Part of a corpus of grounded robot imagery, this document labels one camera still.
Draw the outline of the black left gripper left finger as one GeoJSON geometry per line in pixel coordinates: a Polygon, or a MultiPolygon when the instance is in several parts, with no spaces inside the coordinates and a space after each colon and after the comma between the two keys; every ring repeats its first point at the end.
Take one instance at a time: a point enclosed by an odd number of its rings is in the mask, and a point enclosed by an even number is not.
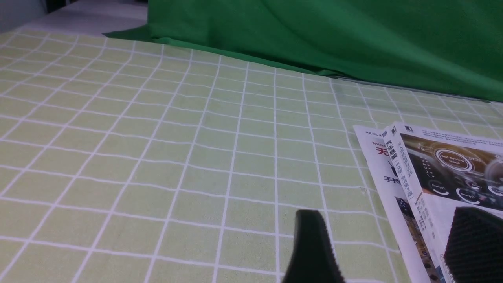
{"type": "Polygon", "coordinates": [[[334,256],[325,220],[319,211],[296,211],[293,251],[282,282],[345,282],[334,256]]]}

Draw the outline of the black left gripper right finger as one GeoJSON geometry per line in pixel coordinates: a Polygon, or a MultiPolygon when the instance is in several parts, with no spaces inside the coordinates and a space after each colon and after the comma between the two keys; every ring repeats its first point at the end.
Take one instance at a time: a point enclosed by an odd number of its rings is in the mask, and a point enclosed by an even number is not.
{"type": "Polygon", "coordinates": [[[475,207],[456,208],[444,259],[456,283],[501,283],[502,218],[475,207]]]}

